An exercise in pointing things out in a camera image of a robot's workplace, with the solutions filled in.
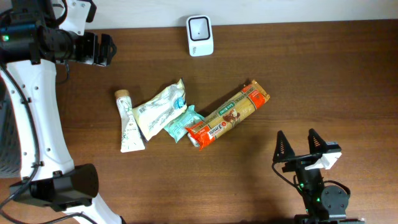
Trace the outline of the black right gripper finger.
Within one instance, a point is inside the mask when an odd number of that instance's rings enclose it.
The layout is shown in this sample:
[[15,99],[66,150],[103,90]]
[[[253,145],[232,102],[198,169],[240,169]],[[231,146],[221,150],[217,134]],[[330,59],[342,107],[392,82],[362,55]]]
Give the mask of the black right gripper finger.
[[326,142],[320,137],[320,135],[312,128],[308,131],[308,144],[310,154],[326,153],[327,145]]
[[273,162],[285,162],[295,157],[295,153],[291,148],[283,131],[277,132],[277,141],[274,151]]

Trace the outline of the orange spaghetti package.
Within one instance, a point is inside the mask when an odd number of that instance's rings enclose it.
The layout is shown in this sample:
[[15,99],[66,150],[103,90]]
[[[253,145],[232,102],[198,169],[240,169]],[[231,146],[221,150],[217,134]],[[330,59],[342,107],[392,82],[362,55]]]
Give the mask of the orange spaghetti package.
[[203,149],[235,128],[249,115],[266,104],[270,98],[271,96],[265,89],[253,80],[203,121],[187,127],[186,130]]

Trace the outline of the cream yellow food pouch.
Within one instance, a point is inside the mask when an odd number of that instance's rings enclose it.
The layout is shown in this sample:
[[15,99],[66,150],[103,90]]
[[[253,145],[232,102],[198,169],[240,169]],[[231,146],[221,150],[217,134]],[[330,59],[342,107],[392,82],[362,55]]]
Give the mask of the cream yellow food pouch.
[[134,119],[146,141],[186,111],[185,95],[185,85],[181,78],[151,100],[132,109]]

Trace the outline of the white tube with cork cap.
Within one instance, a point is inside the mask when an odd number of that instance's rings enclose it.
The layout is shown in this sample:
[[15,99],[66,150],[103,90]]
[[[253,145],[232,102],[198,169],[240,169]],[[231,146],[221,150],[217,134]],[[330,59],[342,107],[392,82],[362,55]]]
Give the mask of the white tube with cork cap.
[[121,117],[121,152],[144,150],[144,141],[132,112],[133,107],[129,92],[118,90],[114,95]]

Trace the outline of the teal wet wipes pack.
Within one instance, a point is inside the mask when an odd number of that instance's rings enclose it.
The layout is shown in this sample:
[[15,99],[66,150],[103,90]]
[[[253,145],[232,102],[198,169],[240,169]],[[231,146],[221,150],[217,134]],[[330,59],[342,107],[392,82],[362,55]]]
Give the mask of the teal wet wipes pack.
[[190,105],[185,112],[173,119],[164,127],[164,129],[175,140],[175,142],[178,143],[179,140],[188,133],[186,128],[189,128],[203,120],[204,117],[195,111],[195,106]]

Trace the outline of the small teal tissue pack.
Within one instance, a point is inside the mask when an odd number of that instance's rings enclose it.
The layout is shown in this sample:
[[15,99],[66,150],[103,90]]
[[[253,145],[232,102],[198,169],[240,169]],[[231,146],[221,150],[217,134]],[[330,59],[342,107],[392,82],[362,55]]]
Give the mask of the small teal tissue pack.
[[200,147],[199,142],[198,142],[196,139],[194,139],[190,134],[188,134],[188,138],[189,138],[189,140],[192,142],[192,144],[193,144],[195,147]]

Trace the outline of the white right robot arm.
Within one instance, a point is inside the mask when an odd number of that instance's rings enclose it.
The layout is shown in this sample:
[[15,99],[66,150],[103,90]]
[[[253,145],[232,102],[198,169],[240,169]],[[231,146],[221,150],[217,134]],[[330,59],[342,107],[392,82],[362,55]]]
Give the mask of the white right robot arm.
[[302,197],[306,214],[294,216],[295,223],[339,223],[346,219],[351,191],[347,186],[324,180],[321,170],[329,170],[341,157],[335,141],[324,141],[314,130],[308,131],[310,152],[297,156],[282,131],[272,159],[273,171]]

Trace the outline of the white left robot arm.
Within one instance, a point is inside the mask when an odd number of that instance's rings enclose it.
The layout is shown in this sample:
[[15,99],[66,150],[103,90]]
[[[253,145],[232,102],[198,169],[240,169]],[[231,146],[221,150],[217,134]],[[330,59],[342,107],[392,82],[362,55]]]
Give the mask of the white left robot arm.
[[9,92],[20,144],[21,180],[9,200],[49,207],[80,223],[122,223],[99,193],[93,164],[71,158],[57,106],[56,66],[107,67],[116,46],[87,32],[93,1],[13,1],[1,14],[1,78]]

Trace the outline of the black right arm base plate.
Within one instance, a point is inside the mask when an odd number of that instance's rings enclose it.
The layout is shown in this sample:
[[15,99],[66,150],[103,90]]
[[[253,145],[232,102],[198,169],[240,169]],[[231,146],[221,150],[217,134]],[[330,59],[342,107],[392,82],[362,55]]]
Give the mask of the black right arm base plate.
[[294,216],[295,224],[365,224],[364,220],[358,219],[342,219],[342,220],[320,220],[317,217],[310,217],[309,215]]

